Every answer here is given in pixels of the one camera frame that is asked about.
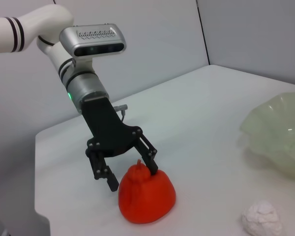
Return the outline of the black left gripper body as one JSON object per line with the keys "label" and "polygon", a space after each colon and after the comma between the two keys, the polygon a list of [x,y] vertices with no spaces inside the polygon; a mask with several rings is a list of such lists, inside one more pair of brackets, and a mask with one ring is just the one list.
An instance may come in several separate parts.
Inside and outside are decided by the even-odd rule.
{"label": "black left gripper body", "polygon": [[137,134],[137,126],[124,124],[115,112],[108,98],[100,98],[82,103],[82,116],[93,138],[88,140],[87,157],[95,153],[103,157],[115,157],[135,148],[143,153]]}

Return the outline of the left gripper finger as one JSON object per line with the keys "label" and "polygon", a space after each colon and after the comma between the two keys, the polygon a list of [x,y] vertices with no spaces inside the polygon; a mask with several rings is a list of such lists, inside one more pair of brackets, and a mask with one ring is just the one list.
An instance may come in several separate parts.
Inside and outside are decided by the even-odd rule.
{"label": "left gripper finger", "polygon": [[143,133],[136,133],[135,149],[141,155],[142,160],[148,167],[151,175],[155,175],[158,171],[158,166],[154,161],[157,149],[150,143]]}
{"label": "left gripper finger", "polygon": [[116,176],[111,171],[110,167],[106,164],[103,153],[100,151],[86,149],[86,156],[90,161],[94,179],[106,179],[110,190],[112,192],[117,191],[119,187],[119,182]]}

